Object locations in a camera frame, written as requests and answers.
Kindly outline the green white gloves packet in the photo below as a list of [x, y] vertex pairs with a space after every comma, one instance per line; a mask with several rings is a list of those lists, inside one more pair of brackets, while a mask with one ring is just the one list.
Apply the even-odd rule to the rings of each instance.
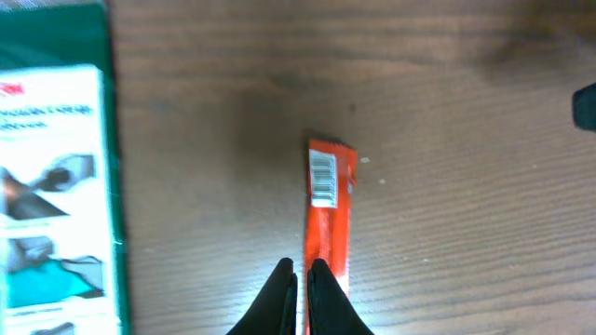
[[132, 331], [103, 1], [1, 5], [1, 330]]

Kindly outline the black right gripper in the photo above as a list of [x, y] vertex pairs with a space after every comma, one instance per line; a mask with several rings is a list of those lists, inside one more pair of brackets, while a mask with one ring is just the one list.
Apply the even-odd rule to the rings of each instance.
[[583, 87], [572, 96], [572, 114], [576, 127], [596, 130], [596, 84]]

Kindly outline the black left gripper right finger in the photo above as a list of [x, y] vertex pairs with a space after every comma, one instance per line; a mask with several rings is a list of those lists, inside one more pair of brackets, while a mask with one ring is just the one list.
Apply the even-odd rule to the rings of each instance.
[[313, 261], [306, 288], [311, 335], [373, 335], [323, 259]]

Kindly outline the red white snack packet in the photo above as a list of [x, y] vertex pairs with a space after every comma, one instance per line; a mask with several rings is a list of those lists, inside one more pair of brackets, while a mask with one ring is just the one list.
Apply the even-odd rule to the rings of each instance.
[[331, 268], [344, 294], [349, 293], [349, 250], [358, 152], [332, 140], [311, 138], [306, 146], [305, 269], [316, 259]]

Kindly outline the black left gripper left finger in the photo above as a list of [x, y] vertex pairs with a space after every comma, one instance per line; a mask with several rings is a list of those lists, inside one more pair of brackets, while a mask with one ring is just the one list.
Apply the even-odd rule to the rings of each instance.
[[296, 309], [297, 275], [292, 259], [282, 258], [227, 335], [295, 335]]

